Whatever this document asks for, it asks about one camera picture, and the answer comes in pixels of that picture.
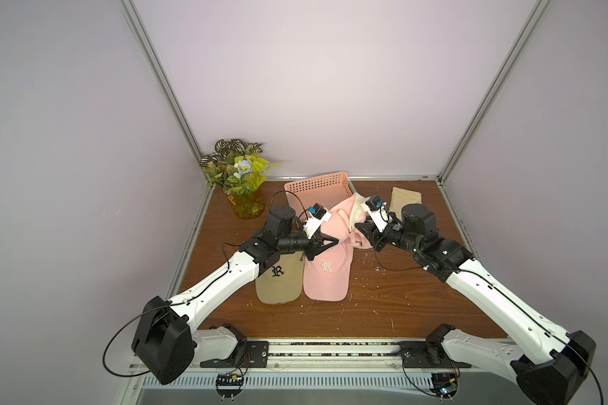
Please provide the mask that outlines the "pink baseball cap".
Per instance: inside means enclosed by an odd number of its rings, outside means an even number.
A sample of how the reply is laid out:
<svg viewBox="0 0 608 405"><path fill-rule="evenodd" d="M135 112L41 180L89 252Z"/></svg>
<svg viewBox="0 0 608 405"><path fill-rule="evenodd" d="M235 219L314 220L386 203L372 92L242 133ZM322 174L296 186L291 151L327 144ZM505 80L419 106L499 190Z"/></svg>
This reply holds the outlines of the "pink baseball cap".
<svg viewBox="0 0 608 405"><path fill-rule="evenodd" d="M305 261L303 291L311 300L338 302L348 294L354 247L348 239Z"/></svg>

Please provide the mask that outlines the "beige baseball cap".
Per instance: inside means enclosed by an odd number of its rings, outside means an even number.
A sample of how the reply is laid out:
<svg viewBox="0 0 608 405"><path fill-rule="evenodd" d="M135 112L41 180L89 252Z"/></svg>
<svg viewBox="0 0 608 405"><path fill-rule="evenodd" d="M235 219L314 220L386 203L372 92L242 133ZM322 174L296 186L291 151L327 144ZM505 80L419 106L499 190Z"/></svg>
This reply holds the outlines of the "beige baseball cap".
<svg viewBox="0 0 608 405"><path fill-rule="evenodd" d="M255 280L258 299L267 305L282 305L302 293L305 260L302 253L284 254Z"/></svg>

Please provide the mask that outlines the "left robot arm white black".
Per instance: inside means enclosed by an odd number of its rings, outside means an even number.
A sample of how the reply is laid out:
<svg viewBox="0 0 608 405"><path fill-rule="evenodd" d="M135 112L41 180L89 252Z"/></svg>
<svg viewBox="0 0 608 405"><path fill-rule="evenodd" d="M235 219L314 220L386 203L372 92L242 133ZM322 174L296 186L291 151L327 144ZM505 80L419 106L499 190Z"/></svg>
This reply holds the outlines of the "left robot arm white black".
<svg viewBox="0 0 608 405"><path fill-rule="evenodd" d="M140 316L132 349L160 384L179 378L191 364L243 360L245 341L230 325L203 330L203 321L240 288L275 265L284 254L301 252L312 260L338 244L321 231L332 215L320 205L300 223L296 212L281 206L269 212L262 228L244 241L226 263L193 287L163 300L148 301Z"/></svg>

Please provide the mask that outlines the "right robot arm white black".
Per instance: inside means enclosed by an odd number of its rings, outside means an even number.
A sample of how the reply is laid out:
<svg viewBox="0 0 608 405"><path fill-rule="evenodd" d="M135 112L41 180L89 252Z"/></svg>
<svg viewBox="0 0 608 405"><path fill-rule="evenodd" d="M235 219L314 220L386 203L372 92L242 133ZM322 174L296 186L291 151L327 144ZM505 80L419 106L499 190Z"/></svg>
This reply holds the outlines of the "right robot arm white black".
<svg viewBox="0 0 608 405"><path fill-rule="evenodd" d="M482 310L510 341L482 339L449 325L428 341L448 359L466 363L515 383L535 404L567 404L591 375L596 342L585 332L569 332L518 298L457 241L440 236L435 214L408 204L396 217L374 196L361 204L366 218L356 229L376 251L394 246L412 254L427 273Z"/></svg>

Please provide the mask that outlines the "cream fabric glove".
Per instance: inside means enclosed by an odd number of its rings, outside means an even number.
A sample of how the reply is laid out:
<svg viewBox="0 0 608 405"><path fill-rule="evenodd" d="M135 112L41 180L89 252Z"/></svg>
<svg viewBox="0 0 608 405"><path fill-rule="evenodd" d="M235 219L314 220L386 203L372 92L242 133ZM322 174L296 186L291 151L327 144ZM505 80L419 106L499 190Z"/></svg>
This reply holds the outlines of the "cream fabric glove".
<svg viewBox="0 0 608 405"><path fill-rule="evenodd" d="M393 187L389 204L389 211L398 219L402 219L402 209L409 204L421 204L422 194L399 187Z"/></svg>

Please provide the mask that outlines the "pink plastic basket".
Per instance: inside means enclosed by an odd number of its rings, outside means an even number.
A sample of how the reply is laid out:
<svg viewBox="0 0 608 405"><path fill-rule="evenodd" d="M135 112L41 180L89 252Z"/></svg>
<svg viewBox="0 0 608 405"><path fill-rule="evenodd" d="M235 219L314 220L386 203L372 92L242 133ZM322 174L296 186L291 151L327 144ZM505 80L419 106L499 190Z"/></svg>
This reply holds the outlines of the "pink plastic basket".
<svg viewBox="0 0 608 405"><path fill-rule="evenodd" d="M297 199L293 196L295 194L302 200L305 209L314 204L332 209L356 192L348 175L343 171L288 182L284 189L288 191L290 206L297 205Z"/></svg>

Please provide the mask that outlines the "amber glass vase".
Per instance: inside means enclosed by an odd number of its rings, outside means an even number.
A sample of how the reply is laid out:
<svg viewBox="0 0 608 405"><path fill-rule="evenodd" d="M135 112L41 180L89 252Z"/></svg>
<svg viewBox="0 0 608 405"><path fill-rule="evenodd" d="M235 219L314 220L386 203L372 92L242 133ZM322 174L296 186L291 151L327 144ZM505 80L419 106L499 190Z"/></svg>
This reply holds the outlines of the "amber glass vase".
<svg viewBox="0 0 608 405"><path fill-rule="evenodd" d="M246 194L228 194L228 202L239 219L256 219L265 210L265 202L260 190Z"/></svg>

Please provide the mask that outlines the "artificial plant bouquet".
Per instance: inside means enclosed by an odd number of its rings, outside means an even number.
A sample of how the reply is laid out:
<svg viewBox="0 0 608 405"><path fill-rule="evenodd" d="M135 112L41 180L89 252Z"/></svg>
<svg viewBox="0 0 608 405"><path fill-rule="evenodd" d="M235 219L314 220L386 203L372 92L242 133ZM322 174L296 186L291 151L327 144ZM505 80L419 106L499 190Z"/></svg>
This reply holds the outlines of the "artificial plant bouquet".
<svg viewBox="0 0 608 405"><path fill-rule="evenodd" d="M199 166L211 187L220 186L228 195L254 194L276 166L263 158L262 153L261 143L220 139L214 151L200 159Z"/></svg>

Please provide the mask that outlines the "right small circuit board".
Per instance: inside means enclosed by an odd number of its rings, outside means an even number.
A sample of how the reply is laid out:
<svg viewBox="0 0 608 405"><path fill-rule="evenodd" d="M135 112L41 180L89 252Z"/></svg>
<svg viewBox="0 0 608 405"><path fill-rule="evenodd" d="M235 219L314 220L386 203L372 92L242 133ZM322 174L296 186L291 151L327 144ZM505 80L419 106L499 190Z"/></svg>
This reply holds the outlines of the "right small circuit board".
<svg viewBox="0 0 608 405"><path fill-rule="evenodd" d="M459 380L455 374L433 373L431 393L442 400L452 400L459 391Z"/></svg>

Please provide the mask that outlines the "small circuit board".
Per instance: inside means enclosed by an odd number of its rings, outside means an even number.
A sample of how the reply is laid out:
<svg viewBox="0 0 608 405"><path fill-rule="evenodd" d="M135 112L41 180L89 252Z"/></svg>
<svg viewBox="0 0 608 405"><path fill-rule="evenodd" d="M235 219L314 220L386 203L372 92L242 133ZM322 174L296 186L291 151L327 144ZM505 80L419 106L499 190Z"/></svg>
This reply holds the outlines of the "small circuit board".
<svg viewBox="0 0 608 405"><path fill-rule="evenodd" d="M452 400L459 391L459 380L455 374L433 373L431 393L442 400Z"/></svg>
<svg viewBox="0 0 608 405"><path fill-rule="evenodd" d="M243 392L245 381L245 376L242 374L219 374L216 376L214 389L222 400L230 399L233 401L235 397Z"/></svg>

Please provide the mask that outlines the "left small circuit board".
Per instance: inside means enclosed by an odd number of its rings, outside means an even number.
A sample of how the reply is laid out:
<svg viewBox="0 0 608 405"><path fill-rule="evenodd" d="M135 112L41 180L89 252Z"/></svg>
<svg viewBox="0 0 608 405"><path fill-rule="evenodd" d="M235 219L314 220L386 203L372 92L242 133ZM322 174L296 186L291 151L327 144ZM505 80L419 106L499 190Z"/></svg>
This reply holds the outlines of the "left small circuit board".
<svg viewBox="0 0 608 405"><path fill-rule="evenodd" d="M235 397L243 392L245 381L245 376L242 374L219 374L216 376L214 389L222 400L230 399L233 401Z"/></svg>

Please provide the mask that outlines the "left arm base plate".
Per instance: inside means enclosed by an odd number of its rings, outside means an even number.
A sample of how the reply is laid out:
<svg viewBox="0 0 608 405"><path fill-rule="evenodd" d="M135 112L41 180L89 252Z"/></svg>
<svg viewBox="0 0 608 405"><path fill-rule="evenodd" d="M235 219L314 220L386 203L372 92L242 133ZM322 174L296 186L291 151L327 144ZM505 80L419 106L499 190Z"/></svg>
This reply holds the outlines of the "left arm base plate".
<svg viewBox="0 0 608 405"><path fill-rule="evenodd" d="M226 359L201 362L201 368L266 368L270 343L268 341L243 341Z"/></svg>

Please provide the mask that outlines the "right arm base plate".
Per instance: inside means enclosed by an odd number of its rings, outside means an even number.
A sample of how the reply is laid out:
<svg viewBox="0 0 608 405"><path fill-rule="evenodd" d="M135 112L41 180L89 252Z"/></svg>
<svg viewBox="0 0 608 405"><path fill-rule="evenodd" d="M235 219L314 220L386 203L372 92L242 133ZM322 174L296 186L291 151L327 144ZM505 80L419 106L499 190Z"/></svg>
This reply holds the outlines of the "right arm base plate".
<svg viewBox="0 0 608 405"><path fill-rule="evenodd" d="M449 369L457 366L459 369L470 369L471 364L450 359L444 349L437 344L425 341L399 342L398 355L405 368L417 369Z"/></svg>

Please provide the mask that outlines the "aluminium front rail frame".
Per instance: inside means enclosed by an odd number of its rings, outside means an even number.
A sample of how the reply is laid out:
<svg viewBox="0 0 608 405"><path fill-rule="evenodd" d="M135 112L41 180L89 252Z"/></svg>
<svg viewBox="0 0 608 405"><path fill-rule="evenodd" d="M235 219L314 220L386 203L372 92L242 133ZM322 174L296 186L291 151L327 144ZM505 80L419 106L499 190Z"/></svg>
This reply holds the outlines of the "aluminium front rail frame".
<svg viewBox="0 0 608 405"><path fill-rule="evenodd" d="M405 368L398 339L272 339L266 368L201 368L192 364L162 385L142 364L124 384L118 404L531 404L513 382L470 369ZM243 392L222 400L214 389L219 374L245 376ZM433 373L455 374L452 400L431 393Z"/></svg>

